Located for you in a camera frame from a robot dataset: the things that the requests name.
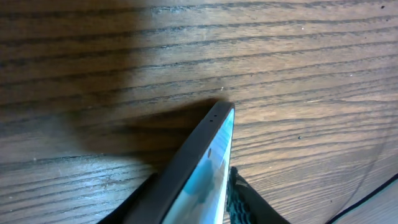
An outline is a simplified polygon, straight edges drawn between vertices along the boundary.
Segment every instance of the thin black cord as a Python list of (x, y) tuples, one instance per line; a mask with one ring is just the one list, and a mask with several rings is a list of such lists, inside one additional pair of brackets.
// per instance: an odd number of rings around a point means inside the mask
[(360, 201), (356, 202), (355, 204), (353, 204), (352, 206), (346, 208), (345, 210), (343, 210), (342, 212), (340, 212), (339, 214), (335, 215), (332, 219), (330, 219), (328, 222), (326, 222), (325, 224), (333, 224), (334, 222), (336, 222), (339, 218), (341, 218), (342, 216), (346, 215), (347, 213), (349, 213), (350, 211), (354, 210), (355, 208), (359, 207), (360, 205), (362, 205), (363, 203), (365, 203), (366, 201), (368, 201), (370, 198), (372, 198), (373, 196), (377, 195), (379, 192), (381, 192), (382, 190), (384, 190), (386, 187), (388, 187), (389, 185), (391, 185), (392, 183), (394, 183), (396, 180), (398, 179), (398, 174), (394, 175), (393, 177), (391, 177), (389, 180), (387, 180), (387, 182), (385, 182), (384, 184), (382, 184), (380, 187), (378, 187), (376, 190), (372, 191), (370, 194), (368, 194), (367, 196), (365, 196), (364, 198), (362, 198)]

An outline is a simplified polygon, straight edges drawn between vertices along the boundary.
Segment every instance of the wood grain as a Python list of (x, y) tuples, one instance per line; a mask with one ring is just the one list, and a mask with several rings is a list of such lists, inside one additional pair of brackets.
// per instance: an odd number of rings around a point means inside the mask
[(2, 1), (0, 223), (96, 223), (219, 99), (231, 165), (290, 222), (325, 223), (398, 172), (397, 9)]

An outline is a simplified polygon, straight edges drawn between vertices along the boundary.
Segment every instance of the brown wood plank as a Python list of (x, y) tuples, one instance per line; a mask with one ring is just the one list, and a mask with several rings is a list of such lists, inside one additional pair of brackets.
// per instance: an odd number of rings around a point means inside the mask
[(3, 1), (0, 223), (96, 223), (219, 99), (231, 165), (290, 222), (325, 223), (398, 172), (397, 9)]

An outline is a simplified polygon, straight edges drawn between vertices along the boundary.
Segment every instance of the wooden table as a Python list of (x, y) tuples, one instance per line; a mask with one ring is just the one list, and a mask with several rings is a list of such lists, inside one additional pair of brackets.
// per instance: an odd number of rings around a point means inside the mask
[(0, 223), (96, 223), (216, 100), (292, 223), (398, 172), (398, 2), (0, 2)]

